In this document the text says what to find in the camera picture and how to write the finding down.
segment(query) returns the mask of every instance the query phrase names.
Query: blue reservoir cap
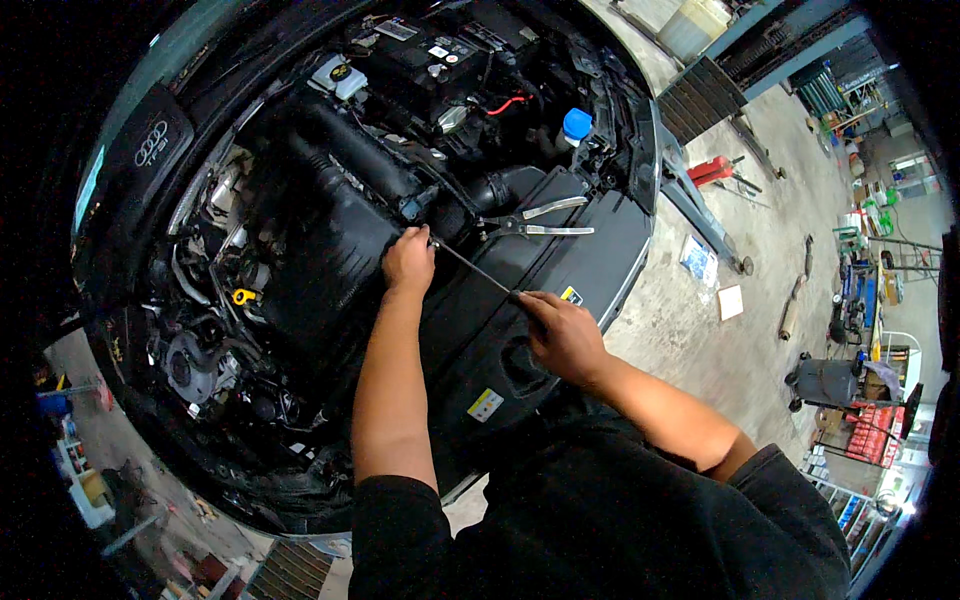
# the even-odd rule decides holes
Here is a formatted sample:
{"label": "blue reservoir cap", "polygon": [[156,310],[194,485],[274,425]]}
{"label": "blue reservoir cap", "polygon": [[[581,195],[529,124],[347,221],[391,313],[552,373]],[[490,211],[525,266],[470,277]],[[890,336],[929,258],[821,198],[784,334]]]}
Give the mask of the blue reservoir cap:
{"label": "blue reservoir cap", "polygon": [[581,140],[590,133],[593,117],[579,108],[572,108],[564,117],[564,135],[570,139]]}

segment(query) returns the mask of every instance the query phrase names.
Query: bucket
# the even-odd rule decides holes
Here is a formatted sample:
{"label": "bucket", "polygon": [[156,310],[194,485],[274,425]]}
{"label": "bucket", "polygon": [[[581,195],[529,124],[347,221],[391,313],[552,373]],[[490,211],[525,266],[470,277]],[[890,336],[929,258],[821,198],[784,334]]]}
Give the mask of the bucket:
{"label": "bucket", "polygon": [[682,62],[690,62],[727,31],[730,19],[730,11],[719,0],[686,0],[657,33],[657,40]]}

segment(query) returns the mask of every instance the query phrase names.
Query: engine bay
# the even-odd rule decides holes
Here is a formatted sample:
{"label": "engine bay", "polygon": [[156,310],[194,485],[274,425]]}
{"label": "engine bay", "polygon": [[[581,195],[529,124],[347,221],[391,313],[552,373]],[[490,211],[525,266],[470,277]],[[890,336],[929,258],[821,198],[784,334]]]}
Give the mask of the engine bay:
{"label": "engine bay", "polygon": [[[210,153],[145,271],[141,387],[172,392],[228,499],[280,532],[348,522],[352,398],[404,228],[603,328],[645,263],[656,108],[617,54],[540,3],[420,6],[297,58]],[[592,235],[483,222],[579,197],[531,222]],[[557,383],[504,300],[438,252],[420,342],[442,495]]]}

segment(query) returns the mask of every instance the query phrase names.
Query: screwdriver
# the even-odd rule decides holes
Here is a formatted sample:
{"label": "screwdriver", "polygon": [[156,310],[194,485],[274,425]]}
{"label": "screwdriver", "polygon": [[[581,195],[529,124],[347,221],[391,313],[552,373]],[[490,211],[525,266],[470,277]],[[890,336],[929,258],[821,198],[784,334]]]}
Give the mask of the screwdriver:
{"label": "screwdriver", "polygon": [[460,262],[462,262],[462,263],[464,263],[465,265],[467,265],[468,267],[470,267],[475,273],[480,274],[481,276],[484,277],[484,279],[486,279],[487,281],[489,281],[490,283],[492,283],[492,284],[495,285],[496,287],[500,288],[500,289],[503,291],[503,293],[507,295],[507,302],[509,302],[510,304],[513,304],[513,305],[515,305],[515,306],[519,306],[520,308],[524,308],[523,303],[520,302],[520,292],[519,292],[518,290],[510,290],[510,289],[508,289],[507,286],[503,285],[502,283],[500,283],[499,281],[497,281],[497,280],[494,279],[493,277],[487,275],[482,269],[480,269],[480,267],[477,267],[476,265],[474,265],[474,264],[471,263],[470,261],[468,261],[468,260],[466,260],[465,258],[463,258],[463,257],[462,257],[460,254],[458,254],[455,250],[453,250],[453,249],[450,248],[447,244],[445,244],[443,240],[441,240],[441,239],[439,239],[439,238],[434,237],[434,236],[431,235],[431,236],[430,236],[430,243],[433,244],[433,245],[434,245],[435,247],[437,247],[437,248],[443,248],[443,249],[446,250],[447,252],[450,252],[451,254],[453,254],[453,256],[454,256],[457,260],[459,260]]}

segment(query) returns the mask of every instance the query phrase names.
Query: pliers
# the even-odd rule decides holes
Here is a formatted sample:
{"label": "pliers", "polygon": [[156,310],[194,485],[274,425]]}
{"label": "pliers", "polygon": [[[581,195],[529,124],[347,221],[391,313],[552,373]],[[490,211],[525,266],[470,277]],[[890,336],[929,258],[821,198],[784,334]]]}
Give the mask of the pliers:
{"label": "pliers", "polygon": [[478,227],[484,225],[499,226],[498,229],[490,232],[482,231],[480,233],[480,239],[486,242],[490,238],[512,234],[522,235],[523,237],[527,237],[528,235],[589,235],[593,233],[593,228],[548,228],[541,225],[525,225],[523,223],[524,221],[529,221],[534,217],[539,217],[542,214],[553,212],[554,210],[583,206],[587,202],[588,200],[585,196],[574,196],[572,198],[544,204],[543,206],[537,206],[536,208],[530,208],[506,217],[480,217],[480,220],[477,222]]}

